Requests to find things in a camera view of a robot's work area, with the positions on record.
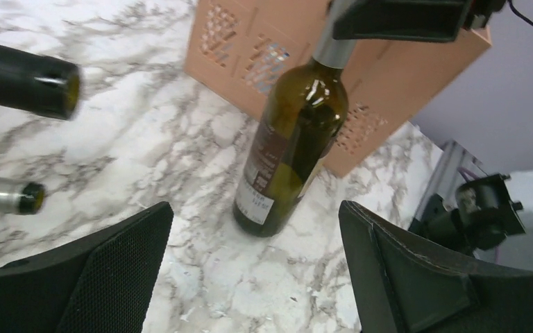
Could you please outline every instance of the bottle label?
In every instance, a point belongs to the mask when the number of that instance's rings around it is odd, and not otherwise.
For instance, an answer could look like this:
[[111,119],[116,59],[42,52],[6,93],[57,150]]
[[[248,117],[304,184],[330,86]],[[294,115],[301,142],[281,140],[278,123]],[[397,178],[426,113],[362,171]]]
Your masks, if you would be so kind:
[[267,190],[286,147],[287,139],[261,121],[235,199],[238,209],[254,223],[264,224],[273,207],[275,201]]
[[305,195],[305,192],[307,192],[307,189],[310,187],[315,177],[320,172],[321,168],[323,167],[325,158],[328,156],[328,153],[330,152],[330,150],[332,150],[332,147],[334,146],[335,142],[336,142],[336,137],[332,138],[330,140],[330,143],[323,150],[318,162],[316,162],[316,166],[314,166],[314,170],[311,172],[309,178],[307,178],[307,180],[305,181],[305,184],[303,185],[303,188],[301,189],[301,193],[299,194],[299,197],[298,197],[299,200],[303,198],[303,196]]

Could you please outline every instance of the gray marble vein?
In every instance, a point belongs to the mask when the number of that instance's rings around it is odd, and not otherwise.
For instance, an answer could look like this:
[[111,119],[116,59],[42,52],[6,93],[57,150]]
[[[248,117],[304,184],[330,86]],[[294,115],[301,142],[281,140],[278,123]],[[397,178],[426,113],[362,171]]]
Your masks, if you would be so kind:
[[0,176],[43,182],[36,216],[0,214],[0,266],[161,200],[176,217],[143,332],[357,332],[337,210],[407,227],[440,150],[406,123],[344,179],[322,172],[283,232],[231,205],[256,122],[183,73],[195,1],[0,0],[0,44],[80,64],[73,121],[0,108]]

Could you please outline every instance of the black cable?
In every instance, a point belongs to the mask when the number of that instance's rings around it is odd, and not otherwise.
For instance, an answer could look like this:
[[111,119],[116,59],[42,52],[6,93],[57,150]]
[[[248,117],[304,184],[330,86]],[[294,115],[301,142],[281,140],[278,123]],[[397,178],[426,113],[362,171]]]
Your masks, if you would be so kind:
[[511,12],[517,16],[520,17],[524,22],[528,23],[529,25],[533,26],[533,21],[529,19],[528,17],[524,16],[519,10],[516,9],[514,6],[514,3],[512,0],[507,0],[507,3],[509,4],[509,9],[511,9]]

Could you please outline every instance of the wooden crate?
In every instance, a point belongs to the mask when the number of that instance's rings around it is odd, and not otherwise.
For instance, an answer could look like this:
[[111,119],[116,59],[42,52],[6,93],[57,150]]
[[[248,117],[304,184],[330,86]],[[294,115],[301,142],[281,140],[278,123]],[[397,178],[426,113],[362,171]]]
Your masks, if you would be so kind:
[[[185,72],[258,120],[277,78],[310,59],[328,3],[199,0]],[[449,44],[359,41],[342,75],[348,120],[326,168],[346,175],[489,47],[489,29]]]

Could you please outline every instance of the bottle neck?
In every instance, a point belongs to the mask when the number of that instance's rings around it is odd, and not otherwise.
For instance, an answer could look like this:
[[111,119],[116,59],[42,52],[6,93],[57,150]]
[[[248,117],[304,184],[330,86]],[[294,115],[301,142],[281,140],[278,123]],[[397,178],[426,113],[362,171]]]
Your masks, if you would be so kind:
[[355,0],[334,0],[320,40],[312,56],[312,59],[319,64],[331,69],[339,69],[340,72],[348,63],[357,40],[335,40],[332,37],[334,22],[354,2]]
[[344,68],[328,67],[313,57],[307,63],[307,66],[310,66],[313,71],[316,71],[317,73],[320,73],[323,76],[336,78],[336,79],[340,79],[340,76],[342,75],[342,71],[344,70]]

